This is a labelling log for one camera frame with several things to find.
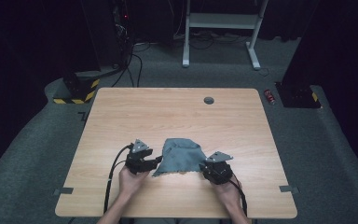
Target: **table top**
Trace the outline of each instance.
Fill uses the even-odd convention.
[[[214,103],[204,103],[213,97]],[[260,96],[253,89],[101,88],[74,156],[56,214],[100,217],[106,183],[118,152],[135,139],[161,155],[167,138],[188,138],[206,156],[221,151],[242,183],[250,218],[292,218],[297,214]],[[118,161],[124,161],[124,152]],[[117,197],[118,171],[110,200]],[[145,180],[123,217],[228,217],[202,173],[174,173]]]

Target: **table grommet hole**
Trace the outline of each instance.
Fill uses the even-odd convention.
[[[211,97],[211,96],[207,96],[204,98],[204,103],[207,104],[207,105],[211,105],[214,103],[214,98]]]

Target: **denim cloth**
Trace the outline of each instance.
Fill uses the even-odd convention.
[[[206,156],[200,145],[186,138],[168,138],[162,149],[162,162],[153,176],[168,172],[200,172]]]

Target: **gray carpet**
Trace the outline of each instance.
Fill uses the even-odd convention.
[[[192,42],[202,47],[204,42]],[[289,184],[298,216],[261,219],[259,223],[358,223],[358,160],[339,128],[321,87],[312,86],[321,109],[285,108],[274,87],[281,81],[298,41],[258,40],[256,53],[263,69],[253,70],[243,42],[214,44],[190,50],[190,67],[182,67],[182,48],[152,45],[136,52],[143,60],[141,87],[254,88],[260,93]],[[137,46],[135,51],[147,45]],[[130,66],[136,79],[139,61]],[[101,79],[99,88],[111,86],[118,75]],[[58,196],[82,134],[79,112],[87,105],[51,102],[59,80],[46,86],[49,103],[22,129],[0,160],[0,223],[67,223],[57,217]],[[117,87],[130,87],[126,73]],[[277,98],[269,105],[262,92]],[[95,223],[97,217],[78,217],[76,223]]]

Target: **yellow and black tape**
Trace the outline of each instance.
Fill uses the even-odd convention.
[[[54,98],[53,101],[56,104],[59,105],[65,105],[65,104],[77,104],[77,105],[81,105],[81,104],[86,104],[89,103],[90,100],[92,99],[92,97],[95,94],[95,90],[97,89],[98,83],[100,82],[100,79],[96,79],[94,80],[91,85],[89,86],[89,89],[87,89],[84,92],[84,97],[82,98]]]

